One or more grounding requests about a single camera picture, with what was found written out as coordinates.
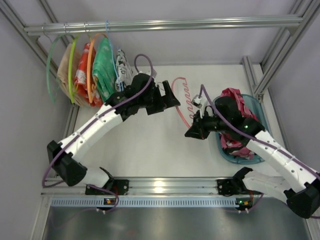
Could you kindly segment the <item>blue plastic hanger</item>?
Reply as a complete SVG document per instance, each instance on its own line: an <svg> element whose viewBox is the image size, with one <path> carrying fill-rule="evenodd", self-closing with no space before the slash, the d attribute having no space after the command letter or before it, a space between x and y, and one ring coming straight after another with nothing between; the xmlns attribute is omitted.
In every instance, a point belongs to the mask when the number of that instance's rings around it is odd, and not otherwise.
<svg viewBox="0 0 320 240"><path fill-rule="evenodd" d="M114 72L115 72L115 76L116 76L115 89L118 92L122 92L124 90L124 87L123 87L123 83L120 81L120 78L118 75L118 70L117 70L117 66L116 66L116 59L115 59L115 54L114 54L114 45L112 43L111 38L109 37L109 21L108 20L105 21L105 31L108 36L108 41L109 41L109 45L111 48L111 58L112 58L113 68L114 68Z"/></svg>

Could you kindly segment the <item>pink camouflage trousers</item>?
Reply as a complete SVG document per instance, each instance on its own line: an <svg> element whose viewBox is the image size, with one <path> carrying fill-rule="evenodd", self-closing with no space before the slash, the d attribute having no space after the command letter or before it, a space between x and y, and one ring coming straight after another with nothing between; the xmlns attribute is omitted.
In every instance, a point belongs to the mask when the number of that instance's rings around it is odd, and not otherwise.
<svg viewBox="0 0 320 240"><path fill-rule="evenodd" d="M222 91L220 96L231 97L233 100L235 100L237 108L243 117L250 117L259 121L256 115L245 104L245 100L239 89L226 88ZM247 161L254 159L254 152L250 151L246 147L243 147L240 142L232 140L228 135L219 134L219 142L221 144L221 150L227 156L227 160L235 160L236 163L244 161L246 164Z"/></svg>

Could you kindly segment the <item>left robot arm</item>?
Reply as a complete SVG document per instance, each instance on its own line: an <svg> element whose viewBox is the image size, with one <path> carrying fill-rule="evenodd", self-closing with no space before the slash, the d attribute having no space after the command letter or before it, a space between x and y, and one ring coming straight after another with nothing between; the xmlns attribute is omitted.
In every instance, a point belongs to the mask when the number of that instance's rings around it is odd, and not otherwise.
<svg viewBox="0 0 320 240"><path fill-rule="evenodd" d="M98 112L82 127L63 140L47 145L49 166L69 187L78 184L103 188L112 176L102 167L90 168L82 163L86 152L107 132L145 109L148 115L161 113L181 104L168 81L162 82L164 95L152 76L138 73L124 91L113 93Z"/></svg>

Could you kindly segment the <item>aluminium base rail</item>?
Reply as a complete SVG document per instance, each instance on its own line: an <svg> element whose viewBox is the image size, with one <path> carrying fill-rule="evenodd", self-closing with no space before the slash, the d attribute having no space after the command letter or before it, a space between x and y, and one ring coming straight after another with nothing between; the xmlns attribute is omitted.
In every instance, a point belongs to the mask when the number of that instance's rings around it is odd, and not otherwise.
<svg viewBox="0 0 320 240"><path fill-rule="evenodd" d="M222 189L218 182L232 177L114 177L115 181L127 182L117 186L116 193L128 197L209 197L219 196ZM46 197L85 197L86 185L68 186L61 183L44 187L41 195Z"/></svg>

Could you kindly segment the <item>orange patterned garment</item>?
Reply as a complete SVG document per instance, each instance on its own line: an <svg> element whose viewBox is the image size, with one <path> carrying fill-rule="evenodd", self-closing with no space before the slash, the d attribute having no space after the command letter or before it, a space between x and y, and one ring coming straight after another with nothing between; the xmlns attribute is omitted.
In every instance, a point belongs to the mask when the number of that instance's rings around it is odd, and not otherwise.
<svg viewBox="0 0 320 240"><path fill-rule="evenodd" d="M88 64L90 46L91 46L90 42L84 45L84 48L78 63L78 67L75 73L74 86L76 87L76 90L77 90L76 93L80 96L82 100L84 100L87 106L100 108L103 104L103 101L99 91L97 89L94 90L94 93L92 94L93 96L92 103L90 103L89 96L88 96L87 64Z"/></svg>

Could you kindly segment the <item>green patterned garment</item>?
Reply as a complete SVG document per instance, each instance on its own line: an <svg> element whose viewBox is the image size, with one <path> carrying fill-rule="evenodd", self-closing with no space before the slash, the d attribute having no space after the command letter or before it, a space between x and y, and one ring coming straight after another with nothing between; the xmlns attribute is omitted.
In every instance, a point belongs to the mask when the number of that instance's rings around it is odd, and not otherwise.
<svg viewBox="0 0 320 240"><path fill-rule="evenodd" d="M116 92L116 73L112 48L108 38L103 38L98 46L92 68L92 76L97 78L97 88L103 102Z"/></svg>

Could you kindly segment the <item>beige garment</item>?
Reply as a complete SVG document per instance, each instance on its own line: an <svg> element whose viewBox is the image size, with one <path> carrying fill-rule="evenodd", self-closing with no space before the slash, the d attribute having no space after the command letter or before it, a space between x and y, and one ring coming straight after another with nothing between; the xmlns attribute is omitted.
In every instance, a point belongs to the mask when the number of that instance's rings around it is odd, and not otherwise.
<svg viewBox="0 0 320 240"><path fill-rule="evenodd" d="M70 98L70 93L69 93L69 82L68 82L68 73L69 73L69 59L70 59L70 54L71 54L71 48L72 44L70 43L62 57L62 60L60 62L60 65L58 67L57 71L57 77L59 80L59 86L62 89L63 93ZM76 71L78 69L78 65L80 62L81 54L80 52L75 49L74 54L73 54L73 59L72 59L72 68L71 68L71 78L72 78L72 83L74 81L74 78L76 76ZM87 105L86 101L84 98L79 95L78 93L75 93L73 95L74 98L74 103L80 107L84 107Z"/></svg>

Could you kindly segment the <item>teal plastic bin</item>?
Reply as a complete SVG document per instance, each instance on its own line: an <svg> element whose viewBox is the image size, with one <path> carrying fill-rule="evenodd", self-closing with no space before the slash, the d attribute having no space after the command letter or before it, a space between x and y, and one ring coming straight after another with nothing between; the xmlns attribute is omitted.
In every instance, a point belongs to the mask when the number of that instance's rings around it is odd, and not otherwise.
<svg viewBox="0 0 320 240"><path fill-rule="evenodd" d="M244 100L244 104L246 107L249 108L249 110L257 117L259 122L265 127L265 129L272 133L269 128L269 122L266 119L266 116L263 112L263 106L260 104L260 102L254 98L253 96L250 96L248 94L243 94L242 98ZM255 165L259 163L263 163L265 160L261 158L259 155L255 154L252 158L243 158L240 156L235 156L232 154L226 153L221 144L221 135L216 132L215 138L217 141L217 147L221 154L221 156L228 162L236 165Z"/></svg>

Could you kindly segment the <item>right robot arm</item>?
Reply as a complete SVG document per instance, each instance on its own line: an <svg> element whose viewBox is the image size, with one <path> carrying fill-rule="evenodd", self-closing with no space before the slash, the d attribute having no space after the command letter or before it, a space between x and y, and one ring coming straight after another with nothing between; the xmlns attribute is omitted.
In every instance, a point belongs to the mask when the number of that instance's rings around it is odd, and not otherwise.
<svg viewBox="0 0 320 240"><path fill-rule="evenodd" d="M191 103L198 111L185 137L204 140L211 132L226 134L260 156L280 175L268 176L244 167L233 176L237 187L276 198L301 218L314 218L320 207L319 172L283 148L258 120L244 116L232 97L208 102L196 95Z"/></svg>

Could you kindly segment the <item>orange plastic hanger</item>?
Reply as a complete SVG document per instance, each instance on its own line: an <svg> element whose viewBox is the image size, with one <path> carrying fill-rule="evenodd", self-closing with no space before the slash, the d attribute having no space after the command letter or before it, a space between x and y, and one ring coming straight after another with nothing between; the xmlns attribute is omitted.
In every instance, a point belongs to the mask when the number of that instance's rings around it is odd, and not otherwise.
<svg viewBox="0 0 320 240"><path fill-rule="evenodd" d="M95 42L99 36L103 36L105 38L108 38L108 36L105 33L97 33L90 42L89 46L89 52L88 52L88 57L87 57L87 69L86 69L86 76L87 76L87 94L88 94L88 99L89 103L91 104L94 101L94 96L95 96L95 90L97 88L97 83L95 81L92 82L93 76L92 76L92 60L93 60L93 49Z"/></svg>

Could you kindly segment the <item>black white patterned garment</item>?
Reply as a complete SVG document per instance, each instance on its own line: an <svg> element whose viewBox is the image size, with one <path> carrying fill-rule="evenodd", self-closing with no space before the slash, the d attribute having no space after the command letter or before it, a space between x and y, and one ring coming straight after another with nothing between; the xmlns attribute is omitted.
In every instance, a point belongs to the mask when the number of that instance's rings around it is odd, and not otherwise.
<svg viewBox="0 0 320 240"><path fill-rule="evenodd" d="M127 60L125 52L119 48L116 53L116 91L122 92L127 86L132 84L133 70Z"/></svg>

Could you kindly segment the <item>aluminium hanging rail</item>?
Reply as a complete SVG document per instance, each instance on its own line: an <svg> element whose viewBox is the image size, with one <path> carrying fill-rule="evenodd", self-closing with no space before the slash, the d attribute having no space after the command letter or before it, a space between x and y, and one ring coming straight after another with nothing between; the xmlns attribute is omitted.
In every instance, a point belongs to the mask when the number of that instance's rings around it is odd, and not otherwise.
<svg viewBox="0 0 320 240"><path fill-rule="evenodd" d="M296 14L262 15L247 17L218 17L199 19L167 19L137 21L63 22L27 25L23 29L29 36L102 33L148 32L179 30L210 30L236 28L295 28L303 21Z"/></svg>

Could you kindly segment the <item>pink plastic hanger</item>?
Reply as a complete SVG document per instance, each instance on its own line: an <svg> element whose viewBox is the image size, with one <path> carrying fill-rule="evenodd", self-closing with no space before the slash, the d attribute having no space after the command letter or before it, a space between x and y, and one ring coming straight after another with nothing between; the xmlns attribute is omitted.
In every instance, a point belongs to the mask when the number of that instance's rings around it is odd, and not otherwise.
<svg viewBox="0 0 320 240"><path fill-rule="evenodd" d="M184 91L184 96L185 96L185 102L187 104L187 110L189 111L189 118L193 119L193 115L194 115L194 108L192 105L192 99L191 99L191 94L190 94L190 90L189 90L189 86L188 86L188 82L187 79L185 77L177 77L175 78L172 83L171 83L171 90L172 92L174 92L175 90L175 83L181 80L182 81L182 85L183 85L183 91ZM188 123L188 121L186 120L185 116L183 115L182 111L180 110L180 108L178 106L175 107L178 115L180 116L181 120L183 121L183 123L186 125L186 127L189 129L191 126Z"/></svg>

